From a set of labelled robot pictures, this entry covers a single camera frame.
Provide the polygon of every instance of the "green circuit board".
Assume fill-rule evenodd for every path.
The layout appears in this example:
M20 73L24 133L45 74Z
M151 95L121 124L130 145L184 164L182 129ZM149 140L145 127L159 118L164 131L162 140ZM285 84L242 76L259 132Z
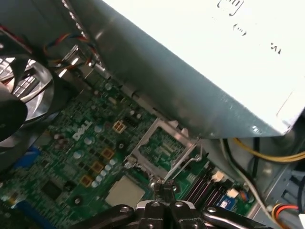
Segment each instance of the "green circuit board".
M147 174L123 164L155 119L123 94L115 82L100 78L90 96L78 96L59 113L44 133L52 140L40 147L41 154L31 167L13 171L13 179L0 189L1 199L11 204L25 199L59 229L103 212L128 192L137 193L129 198L132 204L152 199ZM168 171L183 149L158 128L141 152ZM177 199L185 196L196 177L204 173L207 162L206 158L192 162L175 179ZM130 190L116 187L123 184ZM110 193L120 189L123 193L117 194L116 200ZM251 205L236 205L234 211L246 214Z

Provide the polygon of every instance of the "black wire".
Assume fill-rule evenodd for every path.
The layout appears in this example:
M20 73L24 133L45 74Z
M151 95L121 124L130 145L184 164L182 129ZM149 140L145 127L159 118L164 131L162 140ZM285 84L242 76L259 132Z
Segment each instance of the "black wire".
M299 213L304 213L303 210L303 192L305 187L305 176L302 178L300 184L299 184L299 190L297 192L297 206L299 208Z
M266 204L265 204L265 202L264 202L264 198L262 197L262 195L261 195L259 189L257 188L255 181L254 181L254 180L252 179L252 177L247 173L247 171L244 170L244 168L241 167L241 166L237 163L237 161L236 161L236 160L234 159L234 157L232 156L232 152L231 152L231 149L230 149L230 146L229 146L229 143L228 143L228 139L223 139L223 141L224 141L224 149L225 149L225 151L226 151L226 153L227 153L227 155L228 155L228 157L229 157L229 160L232 162L232 164L234 164L234 166L235 166L239 171L242 172L242 174L243 174L245 177L247 177L247 179L251 182L251 184L252 184L253 187L255 188L255 190L256 190L256 192L257 192L259 198L262 200L262 202L263 202L264 205L266 206Z
M260 152L260 138L259 137L255 137L254 138L254 140L253 140L253 149L256 152ZM255 179L256 176L257 176L258 161L259 161L259 157L254 156L253 169L252 169L252 177L253 177L253 179Z

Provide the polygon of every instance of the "ram slot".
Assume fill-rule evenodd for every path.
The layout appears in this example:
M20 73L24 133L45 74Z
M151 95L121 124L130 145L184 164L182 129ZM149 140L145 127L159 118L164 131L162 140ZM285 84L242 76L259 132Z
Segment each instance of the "ram slot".
M211 191L214 189L214 186L214 182L208 182L208 184L204 187L204 190L197 195L198 197L192 202L195 205L195 208L199 208L200 204L207 199Z
M218 202L218 199L221 198L224 195L224 188L219 187L218 189L215 189L213 193L210 194L210 196L207 198L205 205L206 206L213 206L215 203Z
M186 201L190 201L190 199L193 198L193 196L198 192L200 189L201 185L208 179L210 174L206 173L204 176L199 177L194 185L192 186L191 190L187 193L187 195L183 198Z

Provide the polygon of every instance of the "blue port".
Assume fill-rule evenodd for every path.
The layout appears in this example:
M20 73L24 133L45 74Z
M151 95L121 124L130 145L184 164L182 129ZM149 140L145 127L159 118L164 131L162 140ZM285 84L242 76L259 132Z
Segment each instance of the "blue port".
M16 208L23 212L23 214L43 229L56 229L50 222L48 222L38 211L36 211L27 201L21 201L16 204Z

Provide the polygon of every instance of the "motherboard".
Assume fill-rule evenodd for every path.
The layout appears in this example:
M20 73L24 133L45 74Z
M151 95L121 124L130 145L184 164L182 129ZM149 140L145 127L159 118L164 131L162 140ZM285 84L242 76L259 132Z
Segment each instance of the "motherboard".
M112 206L153 199L153 184L174 178L176 198L199 210L209 204L248 213L253 200L207 159L199 140L147 112L115 81L91 74L94 90L70 101L44 143L24 156L31 159L11 170L3 203L41 228L65 229Z

